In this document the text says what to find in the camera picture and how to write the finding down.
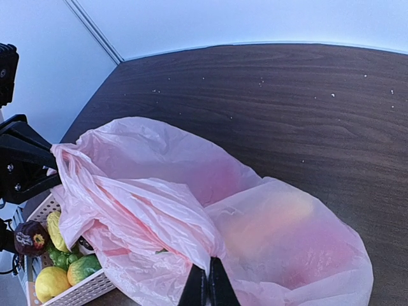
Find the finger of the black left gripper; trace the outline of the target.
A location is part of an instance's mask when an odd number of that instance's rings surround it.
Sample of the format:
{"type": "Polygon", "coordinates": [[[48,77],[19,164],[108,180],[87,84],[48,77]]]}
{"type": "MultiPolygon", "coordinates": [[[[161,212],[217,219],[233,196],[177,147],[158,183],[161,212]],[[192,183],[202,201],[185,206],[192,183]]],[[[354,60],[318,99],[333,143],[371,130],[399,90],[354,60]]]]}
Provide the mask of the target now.
{"type": "Polygon", "coordinates": [[[36,180],[22,180],[15,188],[18,189],[19,204],[30,200],[38,194],[61,184],[58,173],[44,175],[36,180]]]}
{"type": "Polygon", "coordinates": [[[24,114],[1,123],[1,161],[23,162],[37,167],[57,169],[51,144],[27,122],[24,114]]]}

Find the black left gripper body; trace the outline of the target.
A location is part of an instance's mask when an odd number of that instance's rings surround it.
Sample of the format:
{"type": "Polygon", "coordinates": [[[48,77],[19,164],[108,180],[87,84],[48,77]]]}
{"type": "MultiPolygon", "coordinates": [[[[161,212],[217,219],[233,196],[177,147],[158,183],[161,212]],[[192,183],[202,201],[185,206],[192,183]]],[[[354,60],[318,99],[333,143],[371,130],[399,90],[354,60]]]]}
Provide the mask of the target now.
{"type": "Polygon", "coordinates": [[[5,149],[1,149],[1,201],[3,203],[19,204],[18,163],[14,161],[5,149]]]}

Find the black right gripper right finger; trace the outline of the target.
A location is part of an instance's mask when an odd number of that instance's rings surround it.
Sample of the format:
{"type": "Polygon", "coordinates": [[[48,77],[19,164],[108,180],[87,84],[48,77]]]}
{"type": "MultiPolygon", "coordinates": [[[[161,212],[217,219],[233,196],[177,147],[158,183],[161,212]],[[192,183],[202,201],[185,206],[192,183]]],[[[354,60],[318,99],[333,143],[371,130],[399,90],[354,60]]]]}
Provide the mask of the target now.
{"type": "Polygon", "coordinates": [[[240,306],[228,275],[219,258],[211,258],[208,293],[212,306],[240,306]]]}

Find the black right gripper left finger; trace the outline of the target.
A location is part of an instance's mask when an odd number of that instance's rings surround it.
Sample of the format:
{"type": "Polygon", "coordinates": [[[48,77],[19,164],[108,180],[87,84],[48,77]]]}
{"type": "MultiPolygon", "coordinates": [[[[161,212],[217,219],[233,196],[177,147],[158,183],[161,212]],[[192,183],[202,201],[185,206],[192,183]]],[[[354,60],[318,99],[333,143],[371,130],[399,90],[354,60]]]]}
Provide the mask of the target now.
{"type": "Polygon", "coordinates": [[[206,306],[207,276],[203,269],[196,265],[191,267],[178,306],[206,306]]]}

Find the pink plastic bag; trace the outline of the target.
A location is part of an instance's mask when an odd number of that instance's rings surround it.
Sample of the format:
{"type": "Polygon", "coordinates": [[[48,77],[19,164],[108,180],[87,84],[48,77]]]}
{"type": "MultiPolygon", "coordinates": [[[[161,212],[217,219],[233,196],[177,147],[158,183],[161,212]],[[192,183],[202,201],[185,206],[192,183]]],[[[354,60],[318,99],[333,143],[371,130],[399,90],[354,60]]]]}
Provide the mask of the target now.
{"type": "Polygon", "coordinates": [[[66,245],[86,239],[140,305],[178,304],[191,268],[210,275],[213,258],[241,305],[369,303],[374,276],[359,234],[206,139],[128,117],[51,151],[66,245]]]}

